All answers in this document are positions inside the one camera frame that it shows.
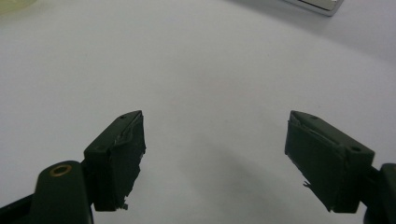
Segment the white table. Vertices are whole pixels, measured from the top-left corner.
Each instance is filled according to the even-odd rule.
[[[105,223],[362,223],[284,155],[289,112],[396,162],[396,2],[332,18],[278,0],[49,1],[0,16],[0,205],[141,109],[147,154]]]

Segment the yellow object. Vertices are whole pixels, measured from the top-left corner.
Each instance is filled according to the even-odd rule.
[[[0,0],[0,15],[32,5],[36,0]]]

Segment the silver metal object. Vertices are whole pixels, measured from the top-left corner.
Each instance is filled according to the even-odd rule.
[[[344,0],[285,0],[299,7],[315,11],[325,16],[332,16]]]

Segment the black object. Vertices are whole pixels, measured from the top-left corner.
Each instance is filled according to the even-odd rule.
[[[118,117],[84,151],[41,172],[35,194],[0,209],[2,224],[93,223],[96,211],[127,209],[146,152],[141,111]]]
[[[285,153],[329,211],[356,213],[362,201],[365,223],[396,223],[396,164],[377,171],[370,148],[298,111],[290,112]]]

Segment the white surface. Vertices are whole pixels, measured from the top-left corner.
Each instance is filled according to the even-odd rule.
[[[289,112],[396,162],[396,2],[326,18],[277,0],[47,1],[0,17],[0,204],[82,161],[142,109],[130,210],[95,223],[362,223],[330,214],[284,155]]]

